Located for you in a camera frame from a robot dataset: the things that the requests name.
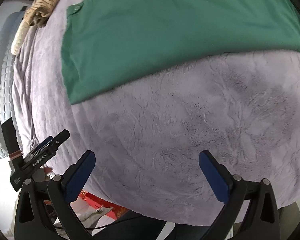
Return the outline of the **green work jacket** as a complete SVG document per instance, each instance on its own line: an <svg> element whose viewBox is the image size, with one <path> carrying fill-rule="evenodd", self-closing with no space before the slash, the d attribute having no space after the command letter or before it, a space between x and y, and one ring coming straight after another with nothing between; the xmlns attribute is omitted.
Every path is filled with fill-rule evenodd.
<svg viewBox="0 0 300 240"><path fill-rule="evenodd" d="M205 56L300 52L300 12L290 0L83 0L66 18L71 104Z"/></svg>

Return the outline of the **white quilted headboard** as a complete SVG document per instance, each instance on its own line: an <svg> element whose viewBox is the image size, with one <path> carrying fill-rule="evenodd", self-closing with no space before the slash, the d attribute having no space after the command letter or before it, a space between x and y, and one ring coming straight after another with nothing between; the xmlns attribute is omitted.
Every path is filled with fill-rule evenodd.
<svg viewBox="0 0 300 240"><path fill-rule="evenodd" d="M23 15L23 11L10 14L0 30L0 159L8 157L1 124L14 118L12 85L15 56L11 54L11 45Z"/></svg>

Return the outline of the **red patterned item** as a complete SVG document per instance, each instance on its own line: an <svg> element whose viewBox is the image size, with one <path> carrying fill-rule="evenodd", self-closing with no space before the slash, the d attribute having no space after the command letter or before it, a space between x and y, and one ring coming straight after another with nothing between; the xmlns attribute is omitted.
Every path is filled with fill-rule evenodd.
<svg viewBox="0 0 300 240"><path fill-rule="evenodd" d="M114 220L117 220L122 215L124 215L127 211L129 211L125 207L108 202L102 198L95 196L94 194L91 194L88 191L82 190L79 194L79 197L85 202L87 202L87 204L93 207L94 209L101 209L102 207L110 208L110 211L107 211L106 215Z"/></svg>

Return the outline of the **grey bed blanket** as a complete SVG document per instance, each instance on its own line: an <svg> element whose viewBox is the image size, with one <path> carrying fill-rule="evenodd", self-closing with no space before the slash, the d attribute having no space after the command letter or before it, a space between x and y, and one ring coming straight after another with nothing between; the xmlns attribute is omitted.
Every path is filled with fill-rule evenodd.
<svg viewBox="0 0 300 240"><path fill-rule="evenodd" d="M31 28L15 58L13 103L29 153L64 129L48 165L63 173L86 151L85 190L143 215L210 225L222 208L202 174L203 150L245 180L270 180L278 207L300 199L300 53L259 51L189 62L71 105L61 74L67 7Z"/></svg>

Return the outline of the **cream pillow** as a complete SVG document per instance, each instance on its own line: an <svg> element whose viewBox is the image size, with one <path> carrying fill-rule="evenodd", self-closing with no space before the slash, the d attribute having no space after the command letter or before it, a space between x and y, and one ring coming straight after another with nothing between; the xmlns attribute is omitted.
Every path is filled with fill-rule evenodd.
<svg viewBox="0 0 300 240"><path fill-rule="evenodd" d="M29 29L30 26L25 22L25 20L22 20L11 44L12 55L18 55Z"/></svg>

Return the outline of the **beige striped folded cloth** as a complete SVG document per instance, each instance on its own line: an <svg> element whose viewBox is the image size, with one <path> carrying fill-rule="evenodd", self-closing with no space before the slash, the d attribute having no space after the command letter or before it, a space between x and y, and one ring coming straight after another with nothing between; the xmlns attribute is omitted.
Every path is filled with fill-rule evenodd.
<svg viewBox="0 0 300 240"><path fill-rule="evenodd" d="M53 10L60 0L34 0L24 14L24 22L28 26L42 28L46 25Z"/></svg>

